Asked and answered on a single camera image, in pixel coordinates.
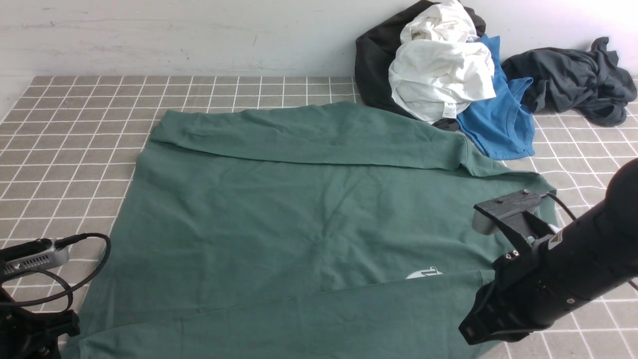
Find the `gray tile floor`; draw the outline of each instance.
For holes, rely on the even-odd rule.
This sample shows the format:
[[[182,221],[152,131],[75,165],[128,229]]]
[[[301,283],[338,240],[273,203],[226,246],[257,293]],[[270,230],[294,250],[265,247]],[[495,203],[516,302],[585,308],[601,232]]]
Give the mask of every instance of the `gray tile floor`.
[[[360,103],[350,77],[36,77],[0,122],[0,247],[39,237],[108,233],[135,159],[167,109],[237,112]],[[638,103],[627,122],[599,128],[576,112],[535,116],[532,158],[507,161],[542,173],[576,215],[599,202],[611,176],[638,157]],[[568,222],[559,210],[561,225]],[[99,240],[71,248],[57,270],[70,284],[95,266]],[[61,290],[44,276],[8,282],[16,300]],[[76,294],[80,307],[85,290]],[[31,308],[52,312],[58,300]],[[564,317],[550,330],[501,344],[486,358],[631,358],[638,356],[638,293],[625,285]]]

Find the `black cable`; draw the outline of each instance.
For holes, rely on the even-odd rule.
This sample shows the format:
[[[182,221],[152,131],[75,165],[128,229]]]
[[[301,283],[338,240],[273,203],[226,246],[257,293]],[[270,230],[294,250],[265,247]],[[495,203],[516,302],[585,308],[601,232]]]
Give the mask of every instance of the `black cable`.
[[[65,291],[70,291],[71,290],[71,286],[69,285],[69,283],[67,281],[65,281],[62,277],[58,276],[55,273],[51,273],[49,271],[46,270],[27,270],[27,271],[23,271],[21,273],[15,274],[11,277],[8,277],[6,279],[6,281],[12,280],[12,279],[16,279],[19,277],[22,277],[23,275],[25,275],[25,273],[39,273],[39,274],[44,274],[47,277],[53,279],[54,281],[56,281],[60,286],[62,286],[62,289],[64,289]],[[60,313],[66,312],[67,310],[71,309],[71,306],[73,305],[73,291],[70,291],[69,294],[66,295],[67,300],[66,300],[66,308],[62,311],[60,311]]]
[[[95,269],[91,272],[91,274],[89,274],[84,280],[80,281],[78,284],[76,284],[73,287],[70,287],[67,290],[64,290],[64,291],[62,291],[60,293],[54,294],[52,296],[48,296],[46,298],[36,299],[36,300],[28,300],[28,301],[24,301],[24,302],[0,302],[0,309],[1,308],[30,307],[32,305],[40,305],[40,304],[52,302],[52,301],[54,301],[56,299],[62,298],[63,296],[69,295],[69,293],[75,292],[76,290],[78,290],[82,286],[84,286],[84,284],[87,284],[88,282],[90,282],[91,279],[95,278],[95,276],[98,275],[98,273],[102,270],[104,265],[107,263],[108,255],[111,253],[111,239],[107,235],[101,234],[101,233],[84,233],[84,234],[76,234],[74,236],[70,236],[70,237],[67,237],[67,238],[64,238],[62,240],[57,241],[57,242],[60,242],[59,243],[59,247],[58,247],[58,244],[56,243],[56,248],[64,248],[64,247],[66,247],[68,245],[72,245],[74,243],[77,243],[79,241],[85,240],[85,239],[90,238],[90,237],[102,238],[104,240],[104,242],[106,243],[106,248],[104,249],[104,256],[102,257],[102,260],[100,261],[98,266],[95,267]]]
[[[558,199],[558,197],[556,197],[553,193],[548,192],[547,196],[551,199],[554,200],[554,202],[558,203],[564,210],[565,212],[567,212],[567,215],[569,215],[569,217],[571,217],[572,220],[576,220],[576,216],[572,213],[572,211],[569,209],[569,207],[567,207],[567,205],[561,201],[560,199]]]

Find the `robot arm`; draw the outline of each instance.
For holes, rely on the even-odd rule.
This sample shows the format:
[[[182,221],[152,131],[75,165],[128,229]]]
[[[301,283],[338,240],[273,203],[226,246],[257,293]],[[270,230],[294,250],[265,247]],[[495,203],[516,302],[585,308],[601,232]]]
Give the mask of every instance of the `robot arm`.
[[[103,238],[107,244],[104,256],[95,270],[75,286],[46,270],[69,261],[68,246],[89,237]],[[27,302],[15,302],[0,288],[0,359],[60,359],[57,338],[80,333],[78,316],[69,310],[73,292],[95,277],[106,264],[110,239],[100,233],[77,234],[60,240],[41,238],[0,250],[0,284],[32,273],[48,275],[63,287],[61,293]],[[23,307],[51,302],[67,296],[69,304],[59,313],[32,313]]]
[[[533,214],[552,194],[523,190],[477,204],[475,230],[500,230],[516,250],[494,261],[494,280],[479,289],[459,326],[467,343],[519,341],[636,277],[637,183],[633,160],[613,177],[602,202],[557,233]]]

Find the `white logo print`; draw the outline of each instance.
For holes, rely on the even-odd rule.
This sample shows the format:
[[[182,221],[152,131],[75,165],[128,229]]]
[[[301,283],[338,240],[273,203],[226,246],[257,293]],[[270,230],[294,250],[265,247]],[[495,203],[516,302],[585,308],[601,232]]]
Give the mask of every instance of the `white logo print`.
[[[430,269],[428,270],[417,270],[416,272],[409,275],[406,279],[429,277],[431,275],[439,275],[439,274],[443,274],[443,273],[438,271],[436,267],[430,267]]]

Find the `crumpled cloth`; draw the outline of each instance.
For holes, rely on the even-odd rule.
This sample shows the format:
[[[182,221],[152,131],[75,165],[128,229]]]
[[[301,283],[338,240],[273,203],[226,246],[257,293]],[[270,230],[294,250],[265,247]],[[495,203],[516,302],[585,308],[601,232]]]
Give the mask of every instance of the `crumpled cloth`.
[[[389,68],[394,101],[434,123],[446,107],[456,108],[455,117],[473,101],[494,98],[494,63],[476,39],[472,19],[457,0],[423,11],[402,30],[402,45]]]

